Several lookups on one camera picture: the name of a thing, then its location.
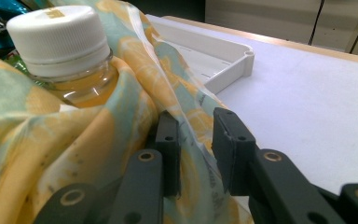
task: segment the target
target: bottle cap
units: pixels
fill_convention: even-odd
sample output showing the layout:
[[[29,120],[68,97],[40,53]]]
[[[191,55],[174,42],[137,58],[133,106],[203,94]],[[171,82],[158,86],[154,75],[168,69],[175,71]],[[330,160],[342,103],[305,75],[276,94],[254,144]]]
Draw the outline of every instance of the bottle cap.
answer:
[[[100,18],[92,7],[29,12],[11,19],[7,30],[29,72],[38,77],[87,71],[110,54]]]

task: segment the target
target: plastic bottle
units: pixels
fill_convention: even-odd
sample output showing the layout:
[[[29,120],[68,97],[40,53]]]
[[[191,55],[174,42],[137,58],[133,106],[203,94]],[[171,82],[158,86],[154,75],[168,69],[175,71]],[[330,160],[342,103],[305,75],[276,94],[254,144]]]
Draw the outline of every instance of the plastic bottle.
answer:
[[[7,30],[31,75],[68,105],[103,105],[117,84],[101,21],[91,7],[52,7],[11,19]]]

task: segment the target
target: yellow and green cloth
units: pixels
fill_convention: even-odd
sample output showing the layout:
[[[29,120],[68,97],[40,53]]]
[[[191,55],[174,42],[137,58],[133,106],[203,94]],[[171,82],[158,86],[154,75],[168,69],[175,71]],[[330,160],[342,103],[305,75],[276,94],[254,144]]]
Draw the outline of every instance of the yellow and green cloth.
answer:
[[[211,151],[213,109],[222,104],[145,15],[115,0],[34,3],[93,7],[119,78],[105,105],[68,110],[0,60],[0,223],[32,223],[49,197],[69,184],[103,187],[121,178],[163,110],[178,120],[182,135],[182,194],[164,199],[164,223],[250,223],[224,193]]]

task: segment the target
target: yellow mark on cap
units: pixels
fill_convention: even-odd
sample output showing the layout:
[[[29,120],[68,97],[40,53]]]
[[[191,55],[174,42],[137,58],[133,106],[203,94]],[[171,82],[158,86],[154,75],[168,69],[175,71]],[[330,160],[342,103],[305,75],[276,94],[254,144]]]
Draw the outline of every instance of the yellow mark on cap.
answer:
[[[48,11],[46,12],[46,15],[48,15],[51,19],[64,17],[63,13],[59,11],[55,7],[48,8]]]

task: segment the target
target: beige cabinet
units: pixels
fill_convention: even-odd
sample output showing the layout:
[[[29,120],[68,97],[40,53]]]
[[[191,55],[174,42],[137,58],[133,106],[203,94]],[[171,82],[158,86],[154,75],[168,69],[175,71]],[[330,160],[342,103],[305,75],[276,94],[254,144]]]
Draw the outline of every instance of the beige cabinet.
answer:
[[[320,4],[320,0],[206,0],[205,21],[308,44]],[[312,45],[351,52],[356,44],[358,0],[325,0]]]

